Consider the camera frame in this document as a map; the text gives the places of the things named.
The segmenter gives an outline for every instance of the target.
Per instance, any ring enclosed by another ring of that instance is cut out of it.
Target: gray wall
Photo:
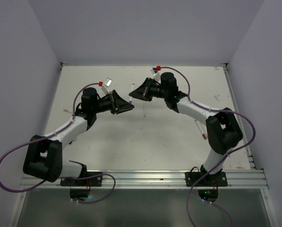
[[[29,0],[60,61],[228,62],[263,0]]]
[[[59,63],[26,0],[0,0],[0,156],[43,130],[59,77]],[[26,149],[2,164],[4,184],[17,188]],[[16,194],[0,188],[0,227]]]
[[[251,150],[265,169],[282,225],[282,0],[264,1],[230,61],[229,75],[239,110],[256,125]]]

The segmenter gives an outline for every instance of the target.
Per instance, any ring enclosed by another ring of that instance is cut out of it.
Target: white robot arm
[[[88,177],[84,164],[75,161],[63,161],[63,149],[76,139],[78,135],[87,131],[96,121],[96,114],[110,111],[120,114],[132,110],[134,106],[122,99],[115,90],[109,92],[107,87],[111,80],[107,79],[107,86],[102,86],[106,94],[100,98],[93,87],[85,88],[81,97],[81,104],[74,112],[73,118],[56,131],[44,136],[35,135],[33,140],[41,140],[29,145],[23,172],[37,178],[54,182],[58,178]]]
[[[146,78],[144,83],[132,91],[129,96],[143,101],[152,101],[153,97],[163,98],[167,107],[177,113],[188,115],[207,127],[208,141],[211,146],[207,160],[201,166],[204,175],[216,166],[227,152],[237,146],[243,135],[232,113],[211,112],[204,104],[190,102],[188,95],[179,91],[176,79],[170,72],[159,75],[156,68],[152,70],[154,77]],[[217,178],[222,173],[222,164],[210,172],[209,180]]]

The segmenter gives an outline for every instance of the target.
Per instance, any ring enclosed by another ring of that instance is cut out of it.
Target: purple cable
[[[89,179],[96,178],[96,177],[100,177],[100,176],[110,176],[110,177],[113,179],[113,187],[112,187],[112,189],[109,191],[109,193],[108,193],[107,195],[103,196],[103,197],[100,198],[100,199],[97,199],[97,200],[94,200],[94,201],[88,201],[88,202],[86,202],[86,201],[79,201],[79,203],[91,204],[91,203],[100,202],[100,201],[106,199],[107,197],[109,197],[109,196],[112,194],[112,192],[113,192],[113,190],[114,190],[114,188],[115,188],[115,186],[116,186],[116,179],[115,179],[112,175],[110,175],[110,174],[98,174],[98,175],[88,176],[88,177],[82,177],[82,178],[72,178],[72,180],[80,181],[80,180],[89,180]]]
[[[99,85],[99,83],[92,83],[92,84],[86,85],[86,86],[85,86],[84,88],[82,88],[82,89],[78,92],[78,94],[76,95],[76,97],[75,97],[75,99],[74,99],[74,103],[73,103],[73,115],[72,115],[72,119],[73,119],[73,120],[75,119],[75,106],[76,106],[76,100],[77,100],[79,94],[80,94],[85,88],[90,87],[90,86],[93,86],[93,85]],[[57,131],[56,134],[61,133],[62,131],[64,131],[65,129],[67,129],[71,124],[72,124],[72,122],[69,122],[66,126],[64,126],[62,129],[60,129],[59,131]],[[14,148],[8,150],[8,151],[7,151],[4,155],[2,155],[2,157],[0,158],[0,164],[1,164],[1,162],[3,161],[3,159],[4,159],[7,155],[9,155],[10,153],[14,152],[15,150],[17,150],[17,149],[19,149],[19,148],[22,148],[22,147],[25,147],[25,146],[27,146],[27,145],[31,145],[31,144],[33,144],[33,143],[37,143],[37,142],[41,142],[41,141],[46,140],[46,139],[50,139],[50,138],[52,138],[52,137],[54,137],[54,136],[55,136],[55,134],[52,134],[52,135],[49,135],[49,136],[47,136],[47,137],[43,137],[43,138],[40,138],[40,139],[37,139],[37,140],[33,140],[33,141],[30,141],[30,142],[27,142],[27,143],[23,143],[23,144],[21,144],[21,145],[18,145],[18,146],[16,146],[16,147],[14,147]],[[0,180],[0,188],[2,188],[3,190],[6,190],[6,191],[8,191],[8,192],[20,193],[20,192],[27,192],[27,191],[30,191],[30,190],[32,190],[32,189],[38,187],[39,185],[43,184],[44,182],[45,182],[45,180],[39,182],[38,184],[36,184],[36,185],[34,185],[34,186],[32,186],[32,187],[25,188],[25,189],[19,189],[19,190],[18,190],[18,189],[11,189],[11,188],[6,187],[6,186],[1,182],[1,180]]]
[[[244,119],[247,120],[247,122],[251,125],[252,130],[253,130],[252,138],[249,140],[248,143],[246,143],[246,144],[240,146],[239,148],[236,148],[236,149],[234,149],[234,150],[228,152],[227,155],[224,156],[212,169],[210,169],[206,174],[204,174],[204,175],[203,175],[202,177],[200,177],[197,181],[195,181],[195,182],[193,183],[193,185],[191,186],[191,188],[190,188],[190,190],[189,190],[189,193],[188,193],[187,201],[186,201],[186,210],[187,210],[187,214],[188,214],[189,220],[191,221],[191,223],[193,224],[194,227],[197,227],[197,225],[194,223],[194,221],[193,221],[193,219],[192,219],[192,217],[191,217],[191,215],[190,215],[190,212],[189,212],[189,200],[190,200],[190,196],[191,196],[191,193],[192,193],[193,188],[194,188],[201,180],[203,180],[206,176],[208,176],[215,168],[217,168],[223,161],[225,161],[226,158],[228,157],[228,155],[230,155],[230,154],[232,154],[233,152],[238,151],[238,150],[240,150],[240,149],[242,149],[242,148],[245,148],[245,147],[248,146],[250,143],[252,143],[253,140],[255,139],[255,136],[256,136],[256,129],[255,129],[254,124],[251,122],[251,120],[250,120],[249,118],[247,118],[245,115],[241,114],[241,113],[238,113],[238,112],[236,112],[236,111],[231,111],[231,110],[214,110],[214,109],[211,109],[211,110],[210,110],[209,108],[206,108],[206,107],[204,107],[204,106],[202,106],[202,105],[200,105],[200,104],[198,104],[198,103],[196,103],[196,102],[194,102],[194,101],[191,101],[191,99],[190,99],[190,83],[189,83],[188,79],[187,79],[180,71],[178,71],[177,69],[174,69],[174,68],[172,68],[172,67],[167,67],[167,66],[165,66],[165,67],[161,67],[161,69],[170,69],[170,70],[176,71],[178,74],[180,74],[180,75],[185,79],[185,81],[187,82],[187,85],[188,85],[188,100],[189,100],[192,104],[194,104],[194,105],[196,105],[197,107],[202,108],[202,109],[204,109],[204,110],[206,110],[206,111],[211,111],[211,112],[216,112],[216,113],[231,113],[231,114],[239,115],[239,116],[241,116],[242,118],[244,118]],[[218,208],[220,208],[220,209],[222,209],[222,210],[228,215],[228,217],[229,217],[229,219],[230,219],[230,222],[231,222],[231,227],[233,227],[233,226],[234,226],[234,223],[233,223],[233,219],[232,219],[231,215],[230,215],[224,208],[220,207],[219,205],[214,204],[214,203],[213,203],[213,205],[216,206],[216,207],[218,207]]]

